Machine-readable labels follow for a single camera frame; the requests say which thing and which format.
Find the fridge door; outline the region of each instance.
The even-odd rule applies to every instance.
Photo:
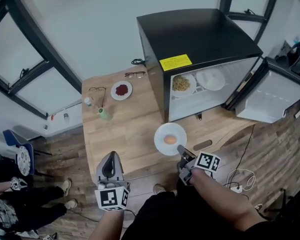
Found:
[[[299,100],[300,77],[266,58],[227,109],[241,118],[273,123]]]

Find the plate with red food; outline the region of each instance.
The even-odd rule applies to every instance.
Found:
[[[128,81],[116,82],[111,88],[111,97],[116,101],[128,98],[132,93],[132,85]]]

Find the egg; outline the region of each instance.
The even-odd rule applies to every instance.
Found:
[[[177,138],[175,136],[172,136],[172,135],[166,135],[164,137],[163,141],[166,144],[172,145],[172,144],[175,144],[177,142]]]

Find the white shoe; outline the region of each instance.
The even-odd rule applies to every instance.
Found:
[[[159,193],[162,193],[162,192],[166,192],[166,189],[164,188],[164,186],[162,186],[160,184],[155,184],[153,186],[153,193],[155,195],[158,195]]]
[[[71,188],[71,186],[72,186],[72,183],[71,183],[70,179],[66,179],[64,181],[64,183],[62,184],[61,189],[64,192],[64,195],[63,195],[64,197],[66,197],[67,195],[69,195],[69,189]]]
[[[66,202],[64,206],[67,210],[70,210],[76,208],[78,206],[78,202],[76,199],[71,199],[70,201]]]
[[[256,211],[259,212],[259,211],[262,209],[263,206],[264,206],[264,205],[263,205],[262,203],[259,203],[259,204],[257,204],[257,205],[254,207],[254,209],[256,209]]]

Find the yellow warning label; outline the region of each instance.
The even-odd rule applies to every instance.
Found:
[[[183,54],[171,58],[165,58],[160,60],[163,71],[174,70],[184,66],[192,65],[188,55]]]

